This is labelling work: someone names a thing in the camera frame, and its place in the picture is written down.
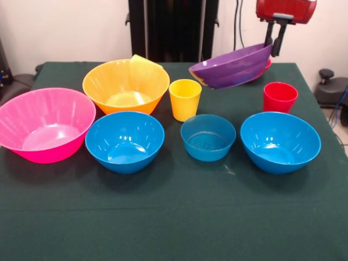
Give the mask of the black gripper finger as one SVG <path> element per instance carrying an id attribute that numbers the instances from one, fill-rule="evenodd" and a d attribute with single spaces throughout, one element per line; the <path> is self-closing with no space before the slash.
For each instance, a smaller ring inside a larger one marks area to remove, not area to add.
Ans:
<path id="1" fill-rule="evenodd" d="M 273 39 L 272 39 L 272 31 L 274 27 L 274 20 L 266 20 L 268 23 L 267 31 L 266 31 L 266 37 L 264 41 L 264 46 L 272 45 Z"/>
<path id="2" fill-rule="evenodd" d="M 273 57 L 279 56 L 286 28 L 287 24 L 282 24 L 278 33 L 278 37 L 274 40 L 271 53 Z"/>

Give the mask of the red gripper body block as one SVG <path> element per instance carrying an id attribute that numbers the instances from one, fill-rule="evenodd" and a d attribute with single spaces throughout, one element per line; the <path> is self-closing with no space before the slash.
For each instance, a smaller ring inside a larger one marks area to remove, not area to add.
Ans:
<path id="1" fill-rule="evenodd" d="M 292 24 L 307 24 L 312 18 L 317 1 L 258 0 L 257 17 L 264 20 L 287 20 Z"/>

